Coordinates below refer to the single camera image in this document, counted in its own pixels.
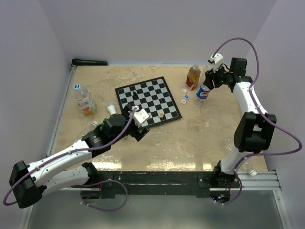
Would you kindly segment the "pepsi label bottle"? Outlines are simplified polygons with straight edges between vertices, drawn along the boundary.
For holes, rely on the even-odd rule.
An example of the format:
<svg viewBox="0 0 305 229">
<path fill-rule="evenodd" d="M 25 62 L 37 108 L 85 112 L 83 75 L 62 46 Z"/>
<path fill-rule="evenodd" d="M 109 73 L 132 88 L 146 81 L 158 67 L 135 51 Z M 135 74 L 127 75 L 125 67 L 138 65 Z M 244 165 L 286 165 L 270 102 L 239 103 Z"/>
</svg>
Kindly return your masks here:
<svg viewBox="0 0 305 229">
<path fill-rule="evenodd" d="M 205 100 L 208 98 L 209 93 L 210 93 L 210 89 L 206 85 L 201 84 L 196 93 L 196 97 L 199 100 Z"/>
</svg>

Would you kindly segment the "amber drink bottle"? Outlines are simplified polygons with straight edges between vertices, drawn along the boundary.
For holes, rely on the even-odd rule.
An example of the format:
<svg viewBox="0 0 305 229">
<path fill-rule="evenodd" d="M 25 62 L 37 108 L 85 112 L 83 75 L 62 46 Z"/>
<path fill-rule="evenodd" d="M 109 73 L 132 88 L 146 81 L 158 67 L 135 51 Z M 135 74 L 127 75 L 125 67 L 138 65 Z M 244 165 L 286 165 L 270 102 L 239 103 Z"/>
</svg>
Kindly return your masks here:
<svg viewBox="0 0 305 229">
<path fill-rule="evenodd" d="M 201 70 L 199 64 L 194 64 L 190 67 L 186 78 L 186 86 L 189 90 L 194 90 L 198 86 Z"/>
</svg>

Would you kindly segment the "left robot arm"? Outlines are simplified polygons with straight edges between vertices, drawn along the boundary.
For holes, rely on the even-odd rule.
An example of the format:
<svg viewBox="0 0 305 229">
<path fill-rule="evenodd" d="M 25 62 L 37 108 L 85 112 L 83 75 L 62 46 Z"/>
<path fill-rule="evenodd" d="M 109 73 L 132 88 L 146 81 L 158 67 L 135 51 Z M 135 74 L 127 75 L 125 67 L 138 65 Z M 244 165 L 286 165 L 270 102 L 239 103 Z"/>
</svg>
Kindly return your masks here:
<svg viewBox="0 0 305 229">
<path fill-rule="evenodd" d="M 10 190 L 3 204 L 10 205 L 7 202 L 10 193 L 16 199 L 13 204 L 27 208 L 43 196 L 65 187 L 96 186 L 99 174 L 87 160 L 107 152 L 128 135 L 140 141 L 149 132 L 143 123 L 150 116 L 138 105 L 126 105 L 121 114 L 112 104 L 108 104 L 107 110 L 109 118 L 101 123 L 93 122 L 88 132 L 66 149 L 36 162 L 27 164 L 22 160 L 14 164 L 9 179 Z"/>
</svg>

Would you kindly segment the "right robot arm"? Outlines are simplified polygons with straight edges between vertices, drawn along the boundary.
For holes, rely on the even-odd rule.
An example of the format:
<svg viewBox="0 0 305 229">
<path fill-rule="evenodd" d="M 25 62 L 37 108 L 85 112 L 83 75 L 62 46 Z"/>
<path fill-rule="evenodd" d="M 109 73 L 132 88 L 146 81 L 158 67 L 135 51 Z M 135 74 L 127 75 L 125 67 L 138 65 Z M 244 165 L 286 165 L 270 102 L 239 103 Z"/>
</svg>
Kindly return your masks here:
<svg viewBox="0 0 305 229">
<path fill-rule="evenodd" d="M 248 156 L 269 148 L 275 128 L 265 121 L 263 116 L 265 115 L 273 123 L 276 123 L 276 116 L 268 114 L 264 108 L 258 112 L 260 103 L 253 102 L 253 99 L 257 98 L 254 88 L 251 87 L 253 80 L 245 75 L 246 59 L 232 58 L 228 70 L 223 56 L 219 53 L 211 56 L 208 62 L 213 67 L 205 72 L 203 86 L 212 90 L 227 85 L 238 99 L 243 112 L 234 133 L 234 148 L 229 156 L 218 162 L 209 178 L 212 185 L 224 187 L 237 179 L 236 172 L 248 160 Z"/>
</svg>

